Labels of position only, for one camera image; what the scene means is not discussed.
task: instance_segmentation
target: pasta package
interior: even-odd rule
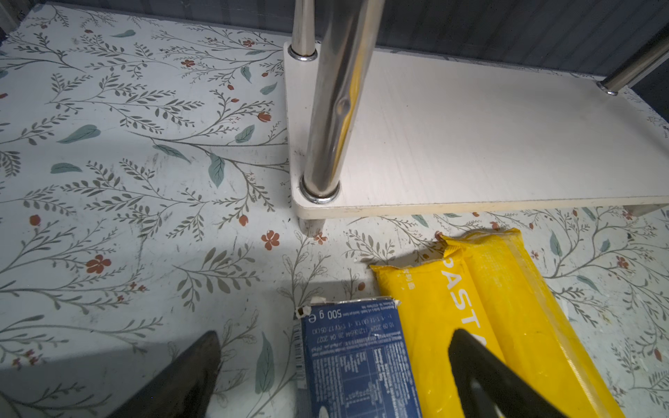
[[[417,267],[371,268],[381,294],[401,302],[399,319],[423,416],[462,418],[448,358],[453,332],[467,330],[503,361],[462,251]]]
[[[520,231],[444,239],[444,257],[464,258],[510,369],[569,417],[624,417]]]

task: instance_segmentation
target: white panel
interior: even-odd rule
[[[284,57],[302,218],[669,203],[669,141],[592,80],[382,51],[369,66],[341,194],[309,203],[297,184],[318,60]]]

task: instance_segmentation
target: cardboard box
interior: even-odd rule
[[[422,416],[394,300],[311,304],[296,315],[298,389],[308,394],[300,417]]]

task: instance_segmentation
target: floral shelf liner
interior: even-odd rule
[[[368,265],[439,257],[438,231],[511,227],[626,415],[666,416],[667,213],[338,219],[303,236],[286,39],[38,5],[2,43],[0,416],[105,416],[215,330],[209,416],[293,417],[296,306],[375,295]]]

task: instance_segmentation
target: stainless steel pole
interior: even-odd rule
[[[333,200],[385,0],[332,0],[320,46],[309,145],[301,181],[315,203]]]
[[[312,61],[316,59],[314,0],[295,1],[293,33],[288,53],[300,61]]]
[[[604,80],[597,82],[599,88],[607,94],[616,96],[621,88],[632,80],[641,80],[638,76],[649,67],[655,66],[659,60],[666,59],[669,52],[669,23],[665,25],[650,41],[646,42],[632,57]]]

